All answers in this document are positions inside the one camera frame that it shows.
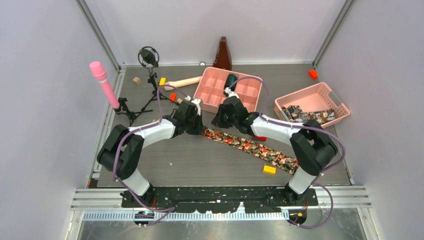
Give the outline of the small orange block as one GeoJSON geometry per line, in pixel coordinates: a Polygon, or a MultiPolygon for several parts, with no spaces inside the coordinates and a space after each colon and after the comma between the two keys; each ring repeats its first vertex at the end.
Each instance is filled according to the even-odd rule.
{"type": "Polygon", "coordinates": [[[169,100],[171,102],[175,102],[177,100],[177,94],[176,93],[172,93],[169,97],[169,100]]]}

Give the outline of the brown wooden metronome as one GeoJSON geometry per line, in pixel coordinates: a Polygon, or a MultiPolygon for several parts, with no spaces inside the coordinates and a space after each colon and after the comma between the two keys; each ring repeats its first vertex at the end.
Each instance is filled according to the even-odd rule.
{"type": "Polygon", "coordinates": [[[218,49],[212,66],[218,69],[232,70],[232,57],[227,38],[225,36],[222,36],[219,40],[218,49]]]}

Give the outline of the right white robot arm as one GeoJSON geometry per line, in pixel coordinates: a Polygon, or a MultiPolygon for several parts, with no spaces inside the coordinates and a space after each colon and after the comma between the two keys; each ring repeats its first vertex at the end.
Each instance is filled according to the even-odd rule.
{"type": "Polygon", "coordinates": [[[298,168],[283,190],[291,205],[299,205],[306,191],[339,152],[337,145],[316,120],[293,123],[248,112],[236,96],[226,98],[219,105],[212,125],[237,128],[242,134],[270,138],[292,147],[298,168]]]}

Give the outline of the patterned ties in basket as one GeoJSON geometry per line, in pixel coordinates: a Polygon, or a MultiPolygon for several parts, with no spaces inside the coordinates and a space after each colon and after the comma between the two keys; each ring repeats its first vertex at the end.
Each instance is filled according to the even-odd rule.
{"type": "Polygon", "coordinates": [[[325,124],[337,118],[333,109],[305,112],[299,105],[290,105],[289,107],[283,106],[282,111],[288,117],[288,120],[293,123],[306,123],[309,120],[315,120],[319,124],[325,124]]]}

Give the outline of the yellow cube block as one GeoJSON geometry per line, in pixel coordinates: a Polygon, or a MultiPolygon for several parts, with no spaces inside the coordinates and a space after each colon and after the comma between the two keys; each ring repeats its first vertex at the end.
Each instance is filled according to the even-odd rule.
{"type": "Polygon", "coordinates": [[[159,81],[158,85],[161,87],[161,86],[165,85],[165,84],[166,84],[166,82],[167,82],[167,79],[166,79],[165,77],[162,77],[162,78],[160,79],[160,81],[159,81]]]}

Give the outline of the yellow block near front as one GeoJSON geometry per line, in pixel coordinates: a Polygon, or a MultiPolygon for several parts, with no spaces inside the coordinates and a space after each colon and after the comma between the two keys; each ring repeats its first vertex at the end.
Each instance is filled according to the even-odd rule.
{"type": "Polygon", "coordinates": [[[262,172],[269,175],[275,175],[277,172],[277,169],[272,166],[264,165],[262,172]]]}

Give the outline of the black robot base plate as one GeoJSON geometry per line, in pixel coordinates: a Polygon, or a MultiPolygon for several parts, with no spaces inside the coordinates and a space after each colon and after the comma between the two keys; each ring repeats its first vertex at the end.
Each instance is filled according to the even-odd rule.
{"type": "Polygon", "coordinates": [[[318,206],[314,189],[300,196],[276,186],[149,187],[141,196],[120,193],[123,208],[147,207],[135,213],[137,224],[155,221],[283,219],[302,224],[309,207],[318,206]]]}

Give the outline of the black microphone with tripod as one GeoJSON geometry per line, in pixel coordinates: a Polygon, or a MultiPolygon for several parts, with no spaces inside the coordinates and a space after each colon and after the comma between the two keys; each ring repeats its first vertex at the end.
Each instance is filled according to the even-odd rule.
{"type": "Polygon", "coordinates": [[[117,115],[125,115],[128,118],[128,123],[130,127],[133,125],[133,123],[141,114],[152,112],[152,110],[146,110],[146,107],[153,101],[160,102],[161,100],[171,100],[169,97],[164,96],[162,93],[157,95],[159,84],[156,82],[156,79],[158,75],[156,72],[154,72],[154,69],[159,67],[159,62],[160,62],[160,55],[157,52],[157,50],[151,46],[144,46],[138,51],[137,59],[139,64],[143,68],[148,70],[149,78],[147,82],[153,86],[154,90],[152,91],[152,97],[140,109],[140,111],[131,111],[129,107],[127,106],[127,101],[128,101],[127,98],[119,97],[117,99],[119,103],[119,107],[118,109],[115,109],[114,111],[117,115]]]}

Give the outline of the floral patterned necktie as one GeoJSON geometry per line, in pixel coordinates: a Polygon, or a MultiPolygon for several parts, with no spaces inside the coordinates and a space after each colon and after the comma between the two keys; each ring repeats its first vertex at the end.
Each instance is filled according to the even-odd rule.
{"type": "Polygon", "coordinates": [[[211,128],[206,128],[201,135],[207,139],[231,146],[241,150],[242,152],[262,159],[291,175],[294,175],[300,167],[300,164],[295,157],[288,156],[281,151],[275,150],[251,139],[246,139],[211,128]]]}

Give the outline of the dark green rolled tie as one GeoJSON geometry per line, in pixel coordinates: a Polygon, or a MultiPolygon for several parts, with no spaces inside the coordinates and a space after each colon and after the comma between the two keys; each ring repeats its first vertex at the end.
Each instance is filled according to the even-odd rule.
{"type": "Polygon", "coordinates": [[[235,91],[237,84],[235,83],[238,80],[238,77],[235,74],[230,73],[224,83],[223,89],[230,88],[232,91],[235,91]]]}

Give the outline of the pink perforated basket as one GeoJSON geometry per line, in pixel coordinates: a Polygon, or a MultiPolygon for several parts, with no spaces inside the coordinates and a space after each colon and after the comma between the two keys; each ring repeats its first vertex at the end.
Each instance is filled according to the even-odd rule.
{"type": "Polygon", "coordinates": [[[317,112],[332,109],[336,118],[323,123],[323,128],[330,127],[348,117],[351,112],[339,96],[326,83],[320,82],[274,100],[273,110],[278,119],[288,121],[282,107],[300,106],[305,112],[317,112]]]}

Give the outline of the red block far corner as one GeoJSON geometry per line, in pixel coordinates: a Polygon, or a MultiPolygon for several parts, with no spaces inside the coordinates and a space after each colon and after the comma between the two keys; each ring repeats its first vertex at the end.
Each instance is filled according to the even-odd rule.
{"type": "Polygon", "coordinates": [[[309,70],[308,75],[312,80],[315,80],[319,77],[319,74],[314,69],[309,70]]]}

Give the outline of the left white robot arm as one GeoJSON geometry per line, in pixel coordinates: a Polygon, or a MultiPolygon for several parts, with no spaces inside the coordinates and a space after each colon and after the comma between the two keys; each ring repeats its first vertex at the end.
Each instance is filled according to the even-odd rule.
{"type": "Polygon", "coordinates": [[[141,207],[148,207],[154,199],[151,192],[153,186],[138,170],[142,150],[184,133],[201,135],[204,132],[201,102],[199,98],[183,100],[173,114],[142,126],[125,127],[118,124],[101,147],[97,162],[134,193],[134,200],[141,207]]]}

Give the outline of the pink divided organizer tray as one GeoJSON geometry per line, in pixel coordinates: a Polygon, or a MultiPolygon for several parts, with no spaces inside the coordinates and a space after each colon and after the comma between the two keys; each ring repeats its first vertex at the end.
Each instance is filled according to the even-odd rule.
{"type": "Polygon", "coordinates": [[[216,114],[219,105],[225,100],[224,89],[228,75],[234,75],[238,81],[235,92],[248,112],[255,112],[262,90],[262,83],[256,76],[225,69],[207,67],[194,93],[195,99],[202,99],[201,109],[216,114]]]}

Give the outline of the red toy brick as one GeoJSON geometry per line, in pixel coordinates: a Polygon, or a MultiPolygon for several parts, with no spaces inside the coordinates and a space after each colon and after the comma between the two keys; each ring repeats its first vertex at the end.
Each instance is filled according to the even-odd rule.
{"type": "Polygon", "coordinates": [[[264,137],[264,136],[253,136],[251,139],[253,141],[257,141],[257,142],[266,142],[267,141],[267,137],[264,137]]]}

